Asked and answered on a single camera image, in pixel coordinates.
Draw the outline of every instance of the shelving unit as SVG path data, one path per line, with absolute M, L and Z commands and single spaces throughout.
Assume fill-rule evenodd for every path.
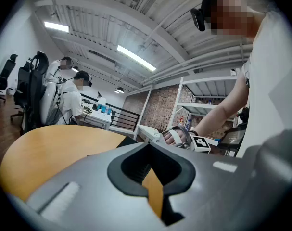
M 183 107 L 192 115 L 196 116 L 205 116 L 210 112 L 211 109 L 217 106 L 214 104 L 180 103 L 179 99 L 183 85 L 186 86 L 193 94 L 193 96 L 197 98 L 226 98 L 232 91 L 236 83 L 236 79 L 236 76 L 222 76 L 183 81 L 182 77 L 167 129 L 171 129 L 172 127 L 177 106 Z M 230 117 L 228 121 L 233 121 L 233 118 L 234 117 Z

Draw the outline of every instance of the black hair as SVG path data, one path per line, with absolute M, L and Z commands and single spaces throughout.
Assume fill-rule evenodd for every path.
M 71 57 L 65 56 L 63 57 L 63 59 L 60 59 L 60 61 L 63 61 L 63 60 L 66 60 L 67 62 L 69 61 L 69 64 L 68 63 L 67 64 L 73 66 L 73 60 L 71 59 Z
M 74 76 L 74 79 L 83 79 L 83 80 L 89 80 L 89 74 L 86 71 L 79 71 L 77 74 Z
M 207 23 L 210 23 L 210 18 L 211 18 L 211 7 L 216 6 L 217 0 L 203 0 L 202 1 L 202 13 L 204 20 Z

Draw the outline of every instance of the hand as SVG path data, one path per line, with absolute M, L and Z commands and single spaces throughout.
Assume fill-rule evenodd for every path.
M 175 130 L 175 131 L 176 131 L 177 134 L 180 136 L 180 139 L 181 139 L 182 143 L 186 142 L 186 137 L 185 137 L 184 132 L 183 132 L 182 130 L 180 130 L 180 129 L 177 129 L 177 130 Z M 169 144 L 169 145 L 174 145 L 174 144 L 176 144 L 176 142 L 175 142 L 175 140 L 174 140 L 174 138 L 172 137 L 172 135 L 171 135 L 170 132 L 168 132 L 168 133 L 165 134 L 165 136 L 164 136 L 164 140 L 165 140 L 166 144 Z

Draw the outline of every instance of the white wall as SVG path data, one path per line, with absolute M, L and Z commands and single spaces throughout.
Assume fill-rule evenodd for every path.
M 73 78 L 76 72 L 73 70 L 61 70 L 61 74 L 65 79 Z M 123 103 L 125 102 L 126 96 L 125 94 L 117 94 L 114 92 L 116 86 L 101 80 L 99 78 L 93 77 L 92 79 L 92 86 L 91 87 L 84 87 L 84 90 L 81 93 L 92 97 L 97 98 L 98 91 L 100 94 L 106 98 L 106 102 L 122 108 Z
M 18 70 L 37 51 L 44 52 L 49 63 L 61 59 L 63 53 L 51 40 L 33 15 L 32 5 L 26 2 L 8 22 L 0 35 L 0 73 L 12 54 L 17 54 L 16 65 L 8 78 L 8 88 L 16 88 Z

